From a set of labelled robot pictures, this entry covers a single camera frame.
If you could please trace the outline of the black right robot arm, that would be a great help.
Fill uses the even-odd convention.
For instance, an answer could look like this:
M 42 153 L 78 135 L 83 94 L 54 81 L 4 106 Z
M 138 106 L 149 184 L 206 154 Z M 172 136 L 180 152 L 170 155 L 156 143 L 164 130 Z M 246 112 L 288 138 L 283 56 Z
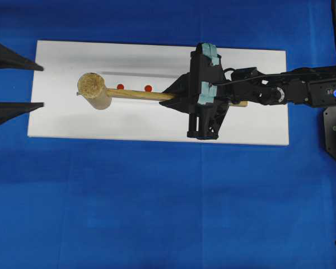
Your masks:
M 263 74 L 255 67 L 225 69 L 216 46 L 199 43 L 190 54 L 190 71 L 164 92 L 174 97 L 160 105 L 188 114 L 189 138 L 216 140 L 231 104 L 336 106 L 336 66 L 278 74 Z

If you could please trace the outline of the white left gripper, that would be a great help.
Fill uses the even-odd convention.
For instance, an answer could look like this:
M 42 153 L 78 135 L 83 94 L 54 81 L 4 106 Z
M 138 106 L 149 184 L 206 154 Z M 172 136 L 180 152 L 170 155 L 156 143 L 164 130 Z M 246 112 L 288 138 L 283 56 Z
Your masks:
M 44 68 L 30 59 L 8 49 L 0 43 L 0 69 L 43 71 Z M 0 125 L 25 113 L 42 108 L 44 103 L 0 103 Z

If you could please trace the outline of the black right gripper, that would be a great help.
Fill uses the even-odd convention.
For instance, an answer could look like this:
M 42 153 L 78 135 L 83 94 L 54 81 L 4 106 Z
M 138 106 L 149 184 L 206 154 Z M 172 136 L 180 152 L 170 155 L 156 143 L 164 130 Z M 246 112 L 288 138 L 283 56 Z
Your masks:
M 188 94 L 159 104 L 189 114 L 187 136 L 216 140 L 229 109 L 225 94 L 225 72 L 215 45 L 199 43 L 190 55 L 190 72 L 181 75 L 165 94 Z

